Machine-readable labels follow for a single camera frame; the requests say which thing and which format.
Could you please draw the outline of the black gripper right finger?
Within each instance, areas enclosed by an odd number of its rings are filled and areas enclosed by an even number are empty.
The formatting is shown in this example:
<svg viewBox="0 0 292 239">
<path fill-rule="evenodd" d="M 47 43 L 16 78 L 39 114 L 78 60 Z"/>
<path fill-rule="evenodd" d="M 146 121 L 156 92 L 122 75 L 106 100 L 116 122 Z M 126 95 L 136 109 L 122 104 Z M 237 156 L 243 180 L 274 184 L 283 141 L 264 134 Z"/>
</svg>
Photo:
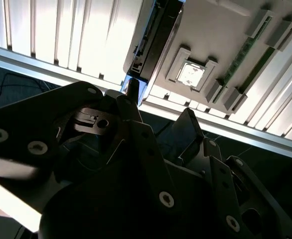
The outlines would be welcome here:
<svg viewBox="0 0 292 239">
<path fill-rule="evenodd" d="M 221 157 L 205 137 L 195 113 L 186 108 L 172 126 L 176 156 L 208 186 L 210 239 L 292 239 L 292 220 L 249 166 L 239 157 Z"/>
</svg>

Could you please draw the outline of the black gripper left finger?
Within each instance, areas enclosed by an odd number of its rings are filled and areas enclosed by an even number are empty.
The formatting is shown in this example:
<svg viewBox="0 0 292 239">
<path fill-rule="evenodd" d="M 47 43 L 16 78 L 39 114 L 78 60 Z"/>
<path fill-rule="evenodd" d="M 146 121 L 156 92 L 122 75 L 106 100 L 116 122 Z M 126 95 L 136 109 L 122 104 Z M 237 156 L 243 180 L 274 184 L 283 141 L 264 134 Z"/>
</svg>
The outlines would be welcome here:
<svg viewBox="0 0 292 239">
<path fill-rule="evenodd" d="M 179 215 L 180 200 L 151 127 L 143 123 L 129 93 L 103 95 L 87 82 L 76 82 L 0 108 L 0 209 L 13 216 L 18 204 L 32 213 L 90 215 L 96 209 Z M 106 186 L 114 171 L 84 181 L 51 198 L 27 198 L 40 189 L 57 163 L 59 147 L 83 134 L 101 135 L 105 165 L 124 163 L 122 191 Z"/>
</svg>

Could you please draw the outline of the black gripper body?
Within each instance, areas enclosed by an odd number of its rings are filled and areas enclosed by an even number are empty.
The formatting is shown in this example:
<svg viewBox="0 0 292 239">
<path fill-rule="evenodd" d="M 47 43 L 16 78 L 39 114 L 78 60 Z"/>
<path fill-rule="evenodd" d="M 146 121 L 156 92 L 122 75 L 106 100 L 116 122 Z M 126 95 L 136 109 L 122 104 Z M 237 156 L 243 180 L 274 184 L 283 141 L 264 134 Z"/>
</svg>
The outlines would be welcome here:
<svg viewBox="0 0 292 239">
<path fill-rule="evenodd" d="M 46 205 L 39 226 L 41 239 L 230 239 L 218 219 L 201 176 L 166 164 L 176 187 L 172 209 L 162 213 L 137 169 L 118 161 L 102 172 L 59 191 Z"/>
</svg>

